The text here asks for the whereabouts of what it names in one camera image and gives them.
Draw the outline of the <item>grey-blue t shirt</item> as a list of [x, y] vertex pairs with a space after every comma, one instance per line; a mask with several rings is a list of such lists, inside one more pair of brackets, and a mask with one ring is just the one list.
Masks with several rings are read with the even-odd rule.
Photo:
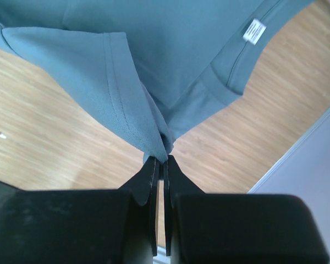
[[0, 49], [88, 114], [167, 160], [241, 97], [263, 49], [309, 1], [0, 1]]

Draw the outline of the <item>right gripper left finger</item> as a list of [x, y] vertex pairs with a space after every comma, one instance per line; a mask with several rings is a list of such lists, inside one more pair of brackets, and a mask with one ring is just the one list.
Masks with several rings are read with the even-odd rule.
[[28, 191], [0, 181], [0, 263], [152, 263], [157, 161], [117, 189]]

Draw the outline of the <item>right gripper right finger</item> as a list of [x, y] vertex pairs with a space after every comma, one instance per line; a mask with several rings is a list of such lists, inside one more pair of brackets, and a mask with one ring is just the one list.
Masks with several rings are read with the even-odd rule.
[[300, 198], [202, 191], [169, 156], [162, 169], [171, 263], [329, 263]]

